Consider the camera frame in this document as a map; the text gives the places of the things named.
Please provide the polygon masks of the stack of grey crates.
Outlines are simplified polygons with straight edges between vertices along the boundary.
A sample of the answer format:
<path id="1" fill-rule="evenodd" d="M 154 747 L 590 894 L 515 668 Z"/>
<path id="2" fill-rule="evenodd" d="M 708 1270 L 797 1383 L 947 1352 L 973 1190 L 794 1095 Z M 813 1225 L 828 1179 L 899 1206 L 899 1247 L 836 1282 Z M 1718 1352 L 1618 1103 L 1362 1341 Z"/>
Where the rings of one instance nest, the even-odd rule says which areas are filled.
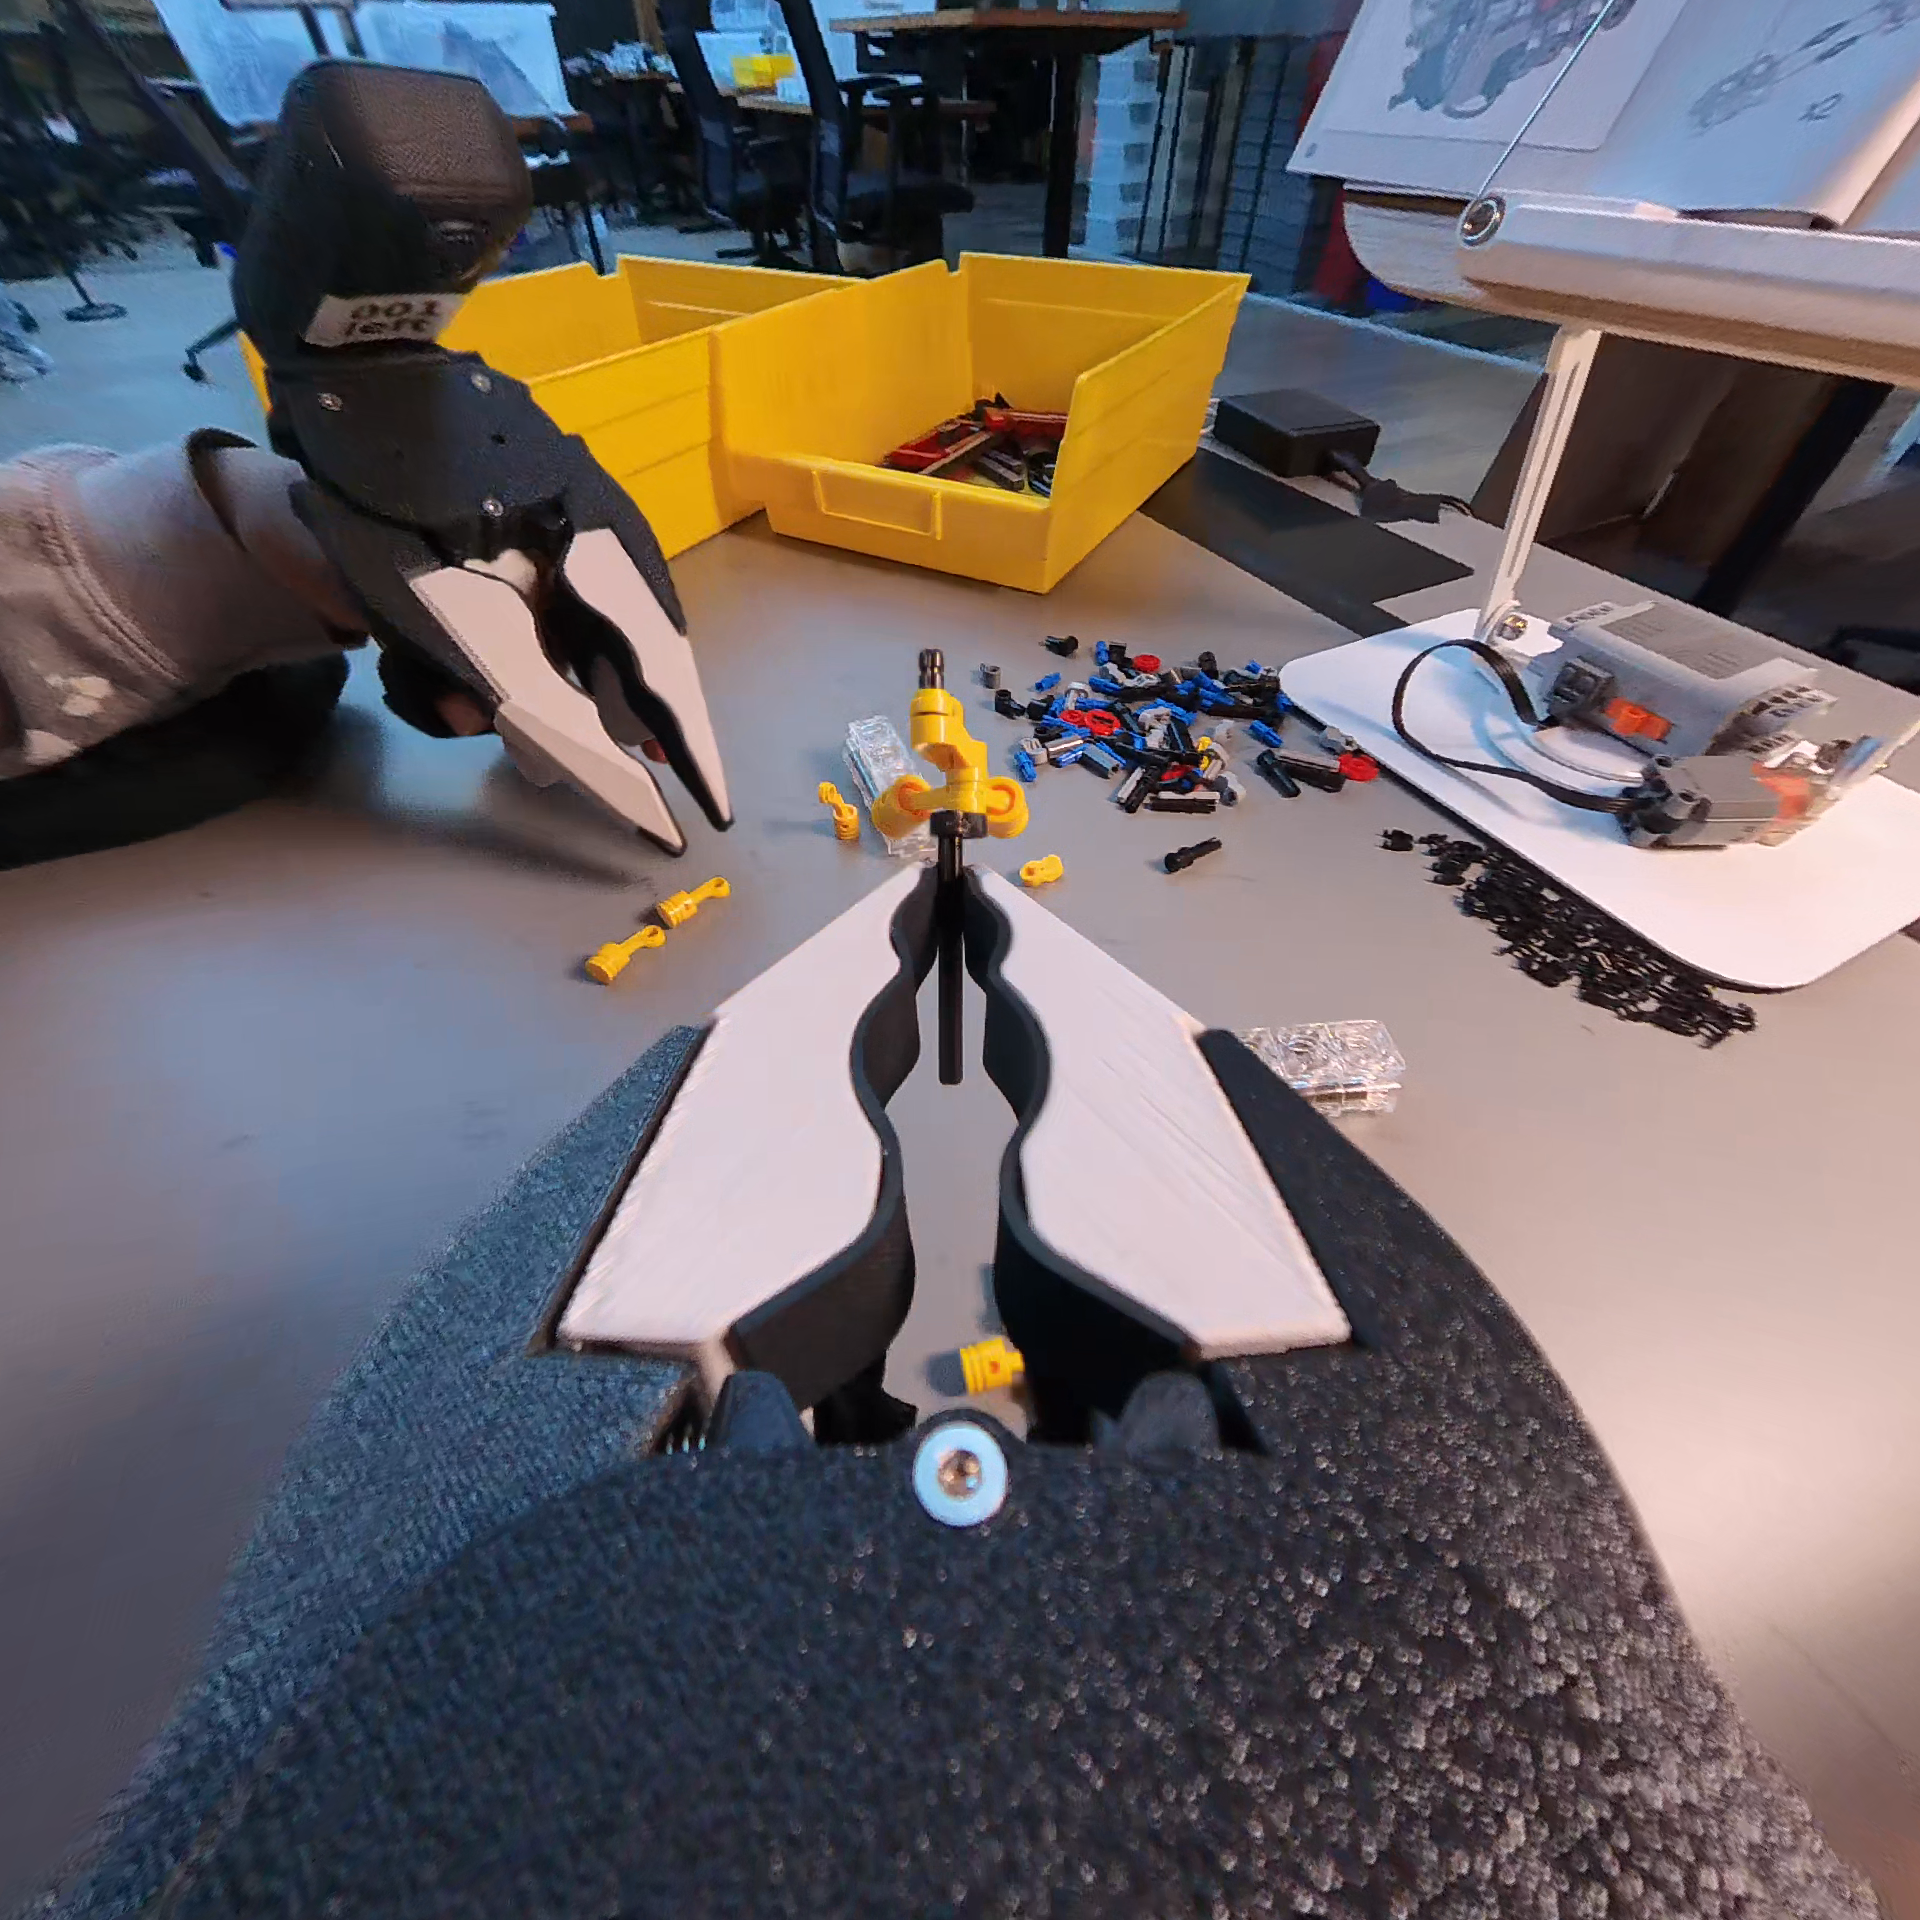
<path id="1" fill-rule="evenodd" d="M 1146 37 L 1086 64 L 1073 253 L 1246 275 L 1339 306 L 1357 260 L 1333 178 L 1293 172 L 1344 47 L 1333 34 Z"/>

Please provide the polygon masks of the clear cylinder block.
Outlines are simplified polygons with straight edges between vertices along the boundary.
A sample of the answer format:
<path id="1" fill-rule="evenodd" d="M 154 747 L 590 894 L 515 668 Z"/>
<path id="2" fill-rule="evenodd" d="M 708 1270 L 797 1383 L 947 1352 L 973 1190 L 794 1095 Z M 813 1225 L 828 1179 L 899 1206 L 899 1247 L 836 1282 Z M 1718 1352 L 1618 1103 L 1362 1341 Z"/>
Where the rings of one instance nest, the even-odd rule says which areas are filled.
<path id="1" fill-rule="evenodd" d="M 1332 1120 L 1380 1120 L 1406 1095 L 1406 1050 L 1377 1016 L 1241 1026 L 1236 1040 Z"/>
<path id="2" fill-rule="evenodd" d="M 875 829 L 875 801 L 902 782 L 920 773 L 928 782 L 928 763 L 907 747 L 907 737 L 899 731 L 899 722 L 889 711 L 854 716 L 844 726 L 844 769 L 854 782 L 854 809 L 866 833 L 875 840 L 880 852 L 894 859 L 939 859 L 934 829 L 920 818 L 907 833 L 889 840 Z"/>

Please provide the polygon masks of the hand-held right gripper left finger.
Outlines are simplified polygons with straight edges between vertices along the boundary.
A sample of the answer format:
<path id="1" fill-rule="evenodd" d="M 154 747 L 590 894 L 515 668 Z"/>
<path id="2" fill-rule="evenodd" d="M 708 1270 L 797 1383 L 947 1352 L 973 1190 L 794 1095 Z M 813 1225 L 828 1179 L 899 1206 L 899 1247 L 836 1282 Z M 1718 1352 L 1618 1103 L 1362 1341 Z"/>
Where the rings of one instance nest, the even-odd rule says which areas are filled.
<path id="1" fill-rule="evenodd" d="M 590 1225 L 552 1341 L 731 1374 L 820 1407 L 915 1309 L 894 1094 L 920 1064 L 939 872 L 915 865 L 738 987 Z"/>

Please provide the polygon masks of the black power adapter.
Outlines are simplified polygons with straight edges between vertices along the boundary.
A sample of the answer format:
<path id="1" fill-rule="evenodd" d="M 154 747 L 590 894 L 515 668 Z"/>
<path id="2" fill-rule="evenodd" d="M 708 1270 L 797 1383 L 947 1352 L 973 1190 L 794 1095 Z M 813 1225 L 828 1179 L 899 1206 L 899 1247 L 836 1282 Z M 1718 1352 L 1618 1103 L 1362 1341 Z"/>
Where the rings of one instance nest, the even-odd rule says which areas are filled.
<path id="1" fill-rule="evenodd" d="M 1215 402 L 1215 445 L 1270 469 L 1277 478 L 1371 478 L 1380 424 L 1312 398 L 1254 389 Z"/>

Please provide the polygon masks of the black office chair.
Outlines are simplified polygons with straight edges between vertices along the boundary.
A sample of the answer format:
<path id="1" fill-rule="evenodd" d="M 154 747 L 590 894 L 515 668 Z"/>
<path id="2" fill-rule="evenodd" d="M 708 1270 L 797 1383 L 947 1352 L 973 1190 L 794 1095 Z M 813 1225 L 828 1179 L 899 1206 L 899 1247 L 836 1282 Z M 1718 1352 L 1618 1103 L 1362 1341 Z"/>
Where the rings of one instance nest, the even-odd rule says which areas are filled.
<path id="1" fill-rule="evenodd" d="M 820 6 L 782 0 L 809 97 L 809 260 L 820 275 L 894 275 L 949 253 L 973 189 L 947 172 L 939 92 L 902 74 L 837 77 Z"/>

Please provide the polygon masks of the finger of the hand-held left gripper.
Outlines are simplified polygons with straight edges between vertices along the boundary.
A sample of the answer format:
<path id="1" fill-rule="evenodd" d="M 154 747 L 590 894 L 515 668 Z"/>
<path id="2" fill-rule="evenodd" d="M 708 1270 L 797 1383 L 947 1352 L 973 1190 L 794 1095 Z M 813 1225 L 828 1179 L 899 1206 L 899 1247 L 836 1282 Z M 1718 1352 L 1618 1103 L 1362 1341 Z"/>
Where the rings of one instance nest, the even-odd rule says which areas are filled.
<path id="1" fill-rule="evenodd" d="M 418 602 L 491 691 L 495 737 L 532 784 L 568 784 L 665 852 L 688 852 L 659 782 L 609 731 L 590 684 L 552 668 L 532 602 L 495 565 L 429 568 Z M 577 609 L 558 573 L 547 622 L 564 611 Z"/>
<path id="2" fill-rule="evenodd" d="M 564 595 L 588 615 L 588 684 L 621 747 L 659 747 L 715 829 L 731 829 L 725 747 L 708 684 L 683 615 L 659 602 L 651 568 L 614 530 L 577 533 L 564 549 Z"/>

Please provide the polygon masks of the grey toy motor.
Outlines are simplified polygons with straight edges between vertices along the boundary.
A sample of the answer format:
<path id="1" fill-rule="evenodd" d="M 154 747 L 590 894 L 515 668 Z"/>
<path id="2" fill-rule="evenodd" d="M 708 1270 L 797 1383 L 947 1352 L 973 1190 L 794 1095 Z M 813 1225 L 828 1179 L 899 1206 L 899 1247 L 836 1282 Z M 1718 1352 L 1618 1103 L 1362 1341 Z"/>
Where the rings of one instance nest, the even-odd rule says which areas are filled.
<path id="1" fill-rule="evenodd" d="M 1784 737 L 1736 752 L 1654 761 L 1618 796 L 1635 847 L 1776 847 L 1898 752 L 1894 737 Z"/>

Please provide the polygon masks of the pile of black pins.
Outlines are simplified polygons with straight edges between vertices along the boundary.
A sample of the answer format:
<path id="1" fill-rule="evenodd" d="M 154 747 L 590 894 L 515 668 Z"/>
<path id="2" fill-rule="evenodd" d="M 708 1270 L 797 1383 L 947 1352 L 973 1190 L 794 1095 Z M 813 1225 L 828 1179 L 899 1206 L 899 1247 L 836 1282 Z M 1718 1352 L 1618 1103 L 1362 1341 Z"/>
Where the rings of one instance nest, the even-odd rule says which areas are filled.
<path id="1" fill-rule="evenodd" d="M 1487 840 L 1380 829 L 1377 842 L 1390 852 L 1417 852 L 1457 915 L 1481 923 L 1498 941 L 1498 956 L 1534 987 L 1566 987 L 1618 1021 L 1648 1021 L 1698 1050 L 1757 1026 L 1753 1000 L 1723 999 L 1705 972 L 1663 956 L 1618 917 Z"/>

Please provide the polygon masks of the pile of mixed small bricks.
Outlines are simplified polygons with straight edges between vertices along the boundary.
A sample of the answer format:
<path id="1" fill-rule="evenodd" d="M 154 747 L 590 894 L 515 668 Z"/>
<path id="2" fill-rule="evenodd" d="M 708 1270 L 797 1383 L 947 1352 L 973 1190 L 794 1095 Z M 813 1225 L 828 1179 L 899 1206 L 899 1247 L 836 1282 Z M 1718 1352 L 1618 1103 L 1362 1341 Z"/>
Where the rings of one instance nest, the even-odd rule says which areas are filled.
<path id="1" fill-rule="evenodd" d="M 973 666 L 973 684 L 1019 726 L 1009 769 L 1086 769 L 1129 818 L 1241 809 L 1248 784 L 1277 796 L 1344 792 L 1380 773 L 1377 752 L 1333 722 L 1312 722 L 1280 684 L 1280 666 L 1162 660 L 1123 641 L 1043 637 L 1050 674 Z"/>

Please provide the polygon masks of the pile of red black beams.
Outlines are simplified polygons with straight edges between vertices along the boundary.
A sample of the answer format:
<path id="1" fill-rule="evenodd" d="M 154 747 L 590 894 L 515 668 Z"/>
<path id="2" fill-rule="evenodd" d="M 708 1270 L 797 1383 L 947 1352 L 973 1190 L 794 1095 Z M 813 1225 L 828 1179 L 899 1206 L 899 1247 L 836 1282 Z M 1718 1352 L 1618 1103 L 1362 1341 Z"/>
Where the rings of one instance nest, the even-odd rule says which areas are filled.
<path id="1" fill-rule="evenodd" d="M 880 469 L 991 485 L 1011 495 L 1050 495 L 1068 412 L 1011 408 L 1009 398 L 981 398 L 973 412 L 934 424 L 928 431 L 880 452 Z"/>

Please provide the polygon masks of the person's left forearm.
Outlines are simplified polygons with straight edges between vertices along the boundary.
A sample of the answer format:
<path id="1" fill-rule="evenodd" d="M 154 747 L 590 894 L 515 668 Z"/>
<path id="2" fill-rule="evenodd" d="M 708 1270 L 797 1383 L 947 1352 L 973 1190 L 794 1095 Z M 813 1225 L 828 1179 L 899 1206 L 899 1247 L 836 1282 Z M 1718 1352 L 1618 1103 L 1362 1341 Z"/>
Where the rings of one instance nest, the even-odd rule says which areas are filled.
<path id="1" fill-rule="evenodd" d="M 370 637 L 305 520 L 301 463 L 200 425 L 0 469 L 0 773 L 53 769 L 265 666 Z"/>

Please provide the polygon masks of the yellow plastic bin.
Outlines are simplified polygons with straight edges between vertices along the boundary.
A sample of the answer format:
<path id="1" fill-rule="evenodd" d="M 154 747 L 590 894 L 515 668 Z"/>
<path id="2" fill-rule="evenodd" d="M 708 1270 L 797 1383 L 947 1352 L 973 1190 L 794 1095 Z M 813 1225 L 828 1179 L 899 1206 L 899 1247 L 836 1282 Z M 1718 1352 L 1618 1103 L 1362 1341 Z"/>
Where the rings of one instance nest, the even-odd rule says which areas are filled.
<path id="1" fill-rule="evenodd" d="M 242 359 L 341 568 L 351 519 L 378 520 L 412 581 L 515 541 L 564 565 L 568 533 L 614 541 L 639 520 L 673 558 L 756 513 L 725 449 L 720 325 L 844 283 L 708 260 L 564 264 L 467 298 L 321 300 L 305 335 Z"/>
<path id="2" fill-rule="evenodd" d="M 1196 452 L 1246 290 L 1019 253 L 844 279 L 715 335 L 720 439 L 782 536 L 1057 590 Z M 880 463 L 988 398 L 1068 417 L 1050 495 Z"/>

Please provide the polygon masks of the white book stand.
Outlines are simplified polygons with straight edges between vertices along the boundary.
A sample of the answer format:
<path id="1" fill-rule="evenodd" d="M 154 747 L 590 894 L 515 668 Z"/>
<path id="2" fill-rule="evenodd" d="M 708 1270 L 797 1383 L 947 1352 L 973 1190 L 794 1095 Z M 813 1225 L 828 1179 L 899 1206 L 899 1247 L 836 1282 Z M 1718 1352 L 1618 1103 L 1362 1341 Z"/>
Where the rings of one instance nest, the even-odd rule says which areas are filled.
<path id="1" fill-rule="evenodd" d="M 1280 684 L 1442 814 L 1498 840 L 1573 898 L 1723 987 L 1796 993 L 1917 923 L 1917 792 L 1883 769 L 1776 847 L 1635 847 L 1618 796 L 1663 752 L 1544 722 L 1527 660 L 1549 622 L 1527 611 L 1527 565 L 1607 335 L 1709 348 L 1917 389 L 1917 237 L 1784 218 L 1479 189 L 1431 203 L 1344 186 L 1357 260 L 1406 298 L 1549 322 L 1505 549 L 1479 611 L 1357 637 L 1280 666 Z M 1917 716 L 1853 737 L 1917 737 Z M 1798 737 L 1839 737 L 1813 711 Z"/>

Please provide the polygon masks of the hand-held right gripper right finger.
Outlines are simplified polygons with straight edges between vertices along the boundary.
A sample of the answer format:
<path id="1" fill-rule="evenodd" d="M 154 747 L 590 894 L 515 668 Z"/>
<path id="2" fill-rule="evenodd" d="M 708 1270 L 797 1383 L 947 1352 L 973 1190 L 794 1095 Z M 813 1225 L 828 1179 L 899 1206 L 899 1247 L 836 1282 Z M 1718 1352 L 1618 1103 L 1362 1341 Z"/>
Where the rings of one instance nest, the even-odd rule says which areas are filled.
<path id="1" fill-rule="evenodd" d="M 1219 1400 L 1236 1362 L 1353 1352 L 1254 1111 L 1293 1094 L 1223 1026 L 1005 876 L 968 881 L 981 1073 L 1009 1103 L 997 1322 L 1034 1447 L 1090 1447 L 1149 1379 Z"/>

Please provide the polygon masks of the wooden table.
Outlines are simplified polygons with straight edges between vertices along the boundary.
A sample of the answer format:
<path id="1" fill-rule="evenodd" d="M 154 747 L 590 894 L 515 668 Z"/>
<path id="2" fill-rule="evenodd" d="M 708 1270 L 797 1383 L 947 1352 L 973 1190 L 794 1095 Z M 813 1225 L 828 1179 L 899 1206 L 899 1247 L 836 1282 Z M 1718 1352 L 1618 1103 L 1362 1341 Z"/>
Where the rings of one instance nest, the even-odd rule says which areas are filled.
<path id="1" fill-rule="evenodd" d="M 1081 159 L 1081 71 L 1146 37 L 1180 34 L 1189 11 L 1090 11 L 1090 6 L 921 6 L 828 17 L 828 34 L 854 37 L 866 74 L 955 77 L 968 60 L 1005 51 L 1050 71 L 1043 119 L 1043 260 L 1073 253 L 1073 194 Z"/>

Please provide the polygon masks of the instruction booklet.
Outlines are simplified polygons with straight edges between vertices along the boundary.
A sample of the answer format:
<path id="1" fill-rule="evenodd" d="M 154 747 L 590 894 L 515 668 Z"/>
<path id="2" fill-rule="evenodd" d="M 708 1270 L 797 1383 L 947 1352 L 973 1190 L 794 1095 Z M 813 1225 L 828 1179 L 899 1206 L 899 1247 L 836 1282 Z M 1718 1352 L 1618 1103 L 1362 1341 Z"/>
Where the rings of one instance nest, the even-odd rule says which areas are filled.
<path id="1" fill-rule="evenodd" d="M 1917 0 L 1371 0 L 1293 172 L 1917 237 Z"/>

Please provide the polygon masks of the grey desk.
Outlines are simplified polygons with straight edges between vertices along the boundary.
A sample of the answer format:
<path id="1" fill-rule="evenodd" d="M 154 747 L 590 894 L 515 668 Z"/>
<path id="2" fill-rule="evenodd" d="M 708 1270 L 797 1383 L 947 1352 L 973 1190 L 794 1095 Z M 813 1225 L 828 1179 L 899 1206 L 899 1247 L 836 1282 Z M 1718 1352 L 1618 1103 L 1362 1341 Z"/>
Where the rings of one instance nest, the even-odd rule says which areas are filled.
<path id="1" fill-rule="evenodd" d="M 894 872 L 813 792 L 915 660 L 1339 641 L 1137 519 L 1057 595 L 742 520 L 673 565 L 731 782 L 688 859 L 403 726 L 370 660 L 314 782 L 8 876 L 8 1908 L 130 1779 L 325 1383 L 454 1230 L 671 1021 Z M 1698 1648 L 1837 1849 L 1917 1914 L 1917 941 L 1698 1050 L 1534 987 L 1380 829 L 1248 792 L 1223 847 L 1034 792 L 1043 900 L 1219 1026 L 1380 1016 L 1357 1143 L 1498 1282 L 1618 1465 Z M 730 876 L 619 979 L 582 961 Z"/>

